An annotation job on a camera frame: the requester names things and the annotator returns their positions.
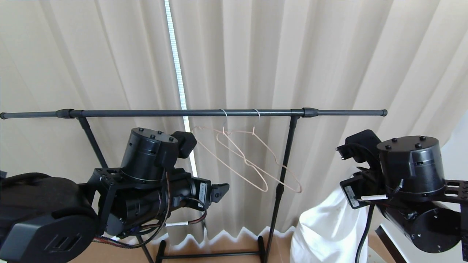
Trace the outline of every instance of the white cable tie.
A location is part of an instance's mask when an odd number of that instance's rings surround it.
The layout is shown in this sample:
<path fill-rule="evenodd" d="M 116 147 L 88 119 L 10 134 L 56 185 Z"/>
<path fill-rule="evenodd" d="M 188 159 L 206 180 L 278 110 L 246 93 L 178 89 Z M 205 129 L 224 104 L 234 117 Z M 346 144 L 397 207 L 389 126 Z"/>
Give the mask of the white cable tie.
<path fill-rule="evenodd" d="M 369 200 L 383 200 L 388 199 L 386 195 L 376 195 L 376 196 L 361 196 L 361 200 L 369 201 Z"/>
<path fill-rule="evenodd" d="M 168 226 L 187 226 L 189 224 L 188 221 L 184 221 L 184 222 L 176 222 L 176 223 L 166 223 L 166 227 Z"/>

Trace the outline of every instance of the curtain fold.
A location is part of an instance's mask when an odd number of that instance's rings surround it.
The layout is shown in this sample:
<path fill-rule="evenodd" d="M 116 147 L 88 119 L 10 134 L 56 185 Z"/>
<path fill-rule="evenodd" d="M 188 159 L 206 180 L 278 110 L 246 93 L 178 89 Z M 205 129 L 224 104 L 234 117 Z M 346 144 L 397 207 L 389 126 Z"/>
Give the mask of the curtain fold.
<path fill-rule="evenodd" d="M 334 149 L 372 129 L 381 139 L 424 134 L 443 145 L 466 112 L 468 2 L 463 0 L 169 0 L 188 109 L 388 109 L 387 117 L 314 117 L 297 125 L 289 168 L 304 191 L 285 188 L 277 228 L 297 223 L 354 166 Z M 0 1 L 1 111 L 62 108 L 180 109 L 164 1 Z M 133 127 L 183 131 L 181 117 L 90 118 L 109 166 L 119 166 Z M 191 128 L 252 130 L 282 161 L 287 117 L 192 117 Z M 85 182 L 99 163 L 76 120 L 1 121 L 1 169 Z M 196 130 L 196 138 L 259 187 L 243 159 Z M 232 140 L 279 178 L 272 155 L 249 135 Z M 212 238 L 269 226 L 277 183 L 263 193 L 204 148 L 198 175 L 230 183 L 208 210 Z M 191 171 L 188 160 L 178 167 Z M 291 174 L 286 183 L 296 188 Z M 199 214 L 176 211 L 171 222 Z M 171 242 L 203 239 L 174 227 Z"/>

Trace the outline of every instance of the curtain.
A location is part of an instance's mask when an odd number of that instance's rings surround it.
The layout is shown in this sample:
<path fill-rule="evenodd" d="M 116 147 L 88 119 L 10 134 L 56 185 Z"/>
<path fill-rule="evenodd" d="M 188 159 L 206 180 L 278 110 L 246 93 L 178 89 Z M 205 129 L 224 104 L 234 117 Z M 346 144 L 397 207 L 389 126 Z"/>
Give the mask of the curtain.
<path fill-rule="evenodd" d="M 188 109 L 388 109 L 387 117 L 300 119 L 289 168 L 303 192 L 287 188 L 277 229 L 297 223 L 354 166 L 334 149 L 372 129 L 381 139 L 424 134 L 443 145 L 468 106 L 468 3 L 463 0 L 170 0 Z M 0 2 L 1 111 L 180 109 L 163 1 Z M 287 117 L 193 117 L 191 127 L 251 130 L 282 161 Z M 183 131 L 183 120 L 90 118 L 110 167 L 130 129 Z M 85 182 L 99 167 L 76 120 L 12 119 L 1 124 L 1 169 Z M 216 142 L 197 139 L 262 187 L 262 180 Z M 270 153 L 249 135 L 232 135 L 246 157 L 279 178 Z M 230 183 L 208 210 L 212 238 L 270 224 L 276 182 L 260 192 L 195 150 L 199 177 Z M 188 160 L 179 167 L 191 171 Z M 290 173 L 286 183 L 295 188 Z M 170 221 L 199 214 L 177 211 Z M 172 242 L 203 238 L 200 226 L 174 227 Z"/>

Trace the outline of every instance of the wire hanger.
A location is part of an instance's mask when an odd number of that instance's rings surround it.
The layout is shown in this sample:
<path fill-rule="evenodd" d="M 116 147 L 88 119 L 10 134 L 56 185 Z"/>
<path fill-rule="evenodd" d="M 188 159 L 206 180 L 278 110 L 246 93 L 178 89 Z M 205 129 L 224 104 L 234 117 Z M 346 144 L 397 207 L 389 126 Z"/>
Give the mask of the wire hanger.
<path fill-rule="evenodd" d="M 250 183 L 251 185 L 253 185 L 255 188 L 259 189 L 260 191 L 262 192 L 267 192 L 268 191 L 268 184 L 267 182 L 265 181 L 265 178 L 263 177 L 263 175 L 258 171 L 258 169 L 255 167 L 255 165 L 249 163 L 249 161 L 245 158 L 245 155 L 244 153 L 242 152 L 242 150 L 231 140 L 231 138 L 228 137 L 227 135 L 227 132 L 224 128 L 224 126 L 226 125 L 227 123 L 227 113 L 225 110 L 223 109 L 220 109 L 224 112 L 224 114 L 226 115 L 226 121 L 223 123 L 223 129 L 222 131 L 219 131 L 219 130 L 216 130 L 214 128 L 211 128 L 211 127 L 206 127 L 206 126 L 195 126 L 193 127 L 192 129 L 192 133 L 194 133 L 194 131 L 196 129 L 199 129 L 199 130 L 204 130 L 204 129 L 208 129 L 208 130 L 212 130 L 214 132 L 216 132 L 216 140 L 224 145 L 223 143 L 221 143 L 219 141 L 219 134 L 223 134 L 233 145 L 234 147 L 241 153 L 241 155 L 239 155 L 240 157 L 244 158 L 244 163 L 247 165 L 247 166 L 250 166 L 252 167 L 256 172 L 257 174 L 260 176 L 260 178 L 262 179 L 263 183 L 265 184 L 265 189 L 262 189 L 260 187 L 258 187 L 256 184 L 252 183 L 251 181 L 249 181 L 249 179 L 245 178 L 244 176 L 242 176 L 241 174 L 239 174 L 238 172 L 236 172 L 232 167 L 230 167 L 229 165 L 227 165 L 225 162 L 223 162 L 223 160 L 221 160 L 218 156 L 216 156 L 212 151 L 210 151 L 210 149 L 208 149 L 208 147 L 206 147 L 200 140 L 197 139 L 197 142 L 203 147 L 205 148 L 211 155 L 213 155 L 218 161 L 220 161 L 222 164 L 224 164 L 224 166 L 226 166 L 227 168 L 229 168 L 231 171 L 233 171 L 235 174 L 237 174 L 238 176 L 240 176 L 242 179 L 244 179 L 246 182 Z"/>
<path fill-rule="evenodd" d="M 233 152 L 234 154 L 236 154 L 236 155 L 239 156 L 239 157 L 242 157 L 242 158 L 244 159 L 244 162 L 245 162 L 246 165 L 254 166 L 255 169 L 259 169 L 260 171 L 262 171 L 263 173 L 265 173 L 265 174 L 268 175 L 269 177 L 273 178 L 273 179 L 274 179 L 275 181 L 277 181 L 278 183 L 284 185 L 285 187 L 291 189 L 292 191 L 294 191 L 294 192 L 296 192 L 296 193 L 301 193 L 301 192 L 302 192 L 302 186 L 301 186 L 301 184 L 300 184 L 298 178 L 296 177 L 296 175 L 294 175 L 294 174 L 288 169 L 287 166 L 284 166 L 284 165 L 280 164 L 280 163 L 278 162 L 278 159 L 277 159 L 277 157 L 276 157 L 276 154 L 272 151 L 272 149 L 271 149 L 270 147 L 268 147 L 268 145 L 267 145 L 260 137 L 258 137 L 258 136 L 255 134 L 255 125 L 260 121 L 261 116 L 260 116 L 260 112 L 259 112 L 258 110 L 256 110 L 256 109 L 253 109 L 253 110 L 255 110 L 255 111 L 258 113 L 258 119 L 257 119 L 257 121 L 254 123 L 254 126 L 252 127 L 252 131 L 230 131 L 230 132 L 227 133 L 227 134 L 226 134 L 226 133 L 223 133 L 223 134 L 228 138 L 229 141 L 231 141 L 231 142 L 235 145 L 235 147 L 236 147 L 239 151 L 240 151 L 240 149 L 239 149 L 239 148 L 237 147 L 237 145 L 229 138 L 229 135 L 231 135 L 232 133 L 235 133 L 235 132 L 241 132 L 241 133 L 251 134 L 252 136 L 254 136 L 255 138 L 257 138 L 257 140 L 259 140 L 259 141 L 269 150 L 269 152 L 273 155 L 273 157 L 274 157 L 274 159 L 275 159 L 275 163 L 276 163 L 278 166 L 280 166 L 280 167 L 286 169 L 286 171 L 288 171 L 288 172 L 293 176 L 293 178 L 295 179 L 295 181 L 297 182 L 297 184 L 298 184 L 298 186 L 299 186 L 299 189 L 298 189 L 298 190 L 293 189 L 293 188 L 290 187 L 289 185 L 287 185 L 287 184 L 281 182 L 281 181 L 278 180 L 276 177 L 272 176 L 271 174 L 267 173 L 265 170 L 261 169 L 258 165 L 254 164 L 254 163 L 251 162 L 250 160 L 246 159 L 244 153 L 241 152 L 241 154 L 238 154 L 238 153 L 236 153 L 233 149 L 231 149 L 231 148 L 229 148 L 227 145 L 223 144 L 223 143 L 219 140 L 219 133 L 216 134 L 216 140 L 217 140 L 222 146 L 226 147 L 229 151 Z"/>

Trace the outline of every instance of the white wall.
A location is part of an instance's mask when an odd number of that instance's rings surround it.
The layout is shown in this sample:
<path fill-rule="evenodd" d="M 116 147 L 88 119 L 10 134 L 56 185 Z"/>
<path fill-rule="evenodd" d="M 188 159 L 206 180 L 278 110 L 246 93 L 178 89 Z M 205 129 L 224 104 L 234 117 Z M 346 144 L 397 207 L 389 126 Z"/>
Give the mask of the white wall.
<path fill-rule="evenodd" d="M 466 157 L 468 149 L 468 112 L 458 123 L 449 141 L 442 147 L 442 159 L 446 179 L 467 180 L 468 161 Z M 460 211 L 456 204 L 445 204 L 451 209 Z M 418 250 L 412 243 L 390 222 L 385 221 L 383 227 L 399 248 L 408 263 L 440 263 L 463 262 L 461 259 L 461 244 L 455 248 L 439 254 L 429 254 Z"/>

